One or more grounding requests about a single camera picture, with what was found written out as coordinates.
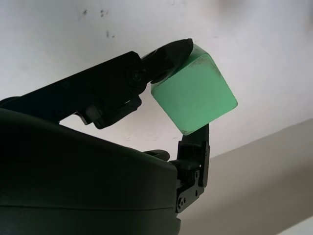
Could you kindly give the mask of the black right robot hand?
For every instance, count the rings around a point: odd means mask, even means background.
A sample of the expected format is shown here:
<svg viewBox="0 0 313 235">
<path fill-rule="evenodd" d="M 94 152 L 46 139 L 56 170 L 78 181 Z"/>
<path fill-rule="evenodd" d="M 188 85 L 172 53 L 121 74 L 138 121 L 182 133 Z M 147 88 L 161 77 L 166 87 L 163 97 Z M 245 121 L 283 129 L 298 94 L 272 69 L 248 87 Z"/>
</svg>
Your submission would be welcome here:
<svg viewBox="0 0 313 235">
<path fill-rule="evenodd" d="M 137 110 L 148 83 L 173 75 L 191 39 L 145 57 L 131 51 L 0 103 L 3 235 L 177 235 L 178 213 L 204 192 L 209 127 L 163 150 L 140 152 L 67 127 L 79 116 L 103 129 Z"/>
</svg>

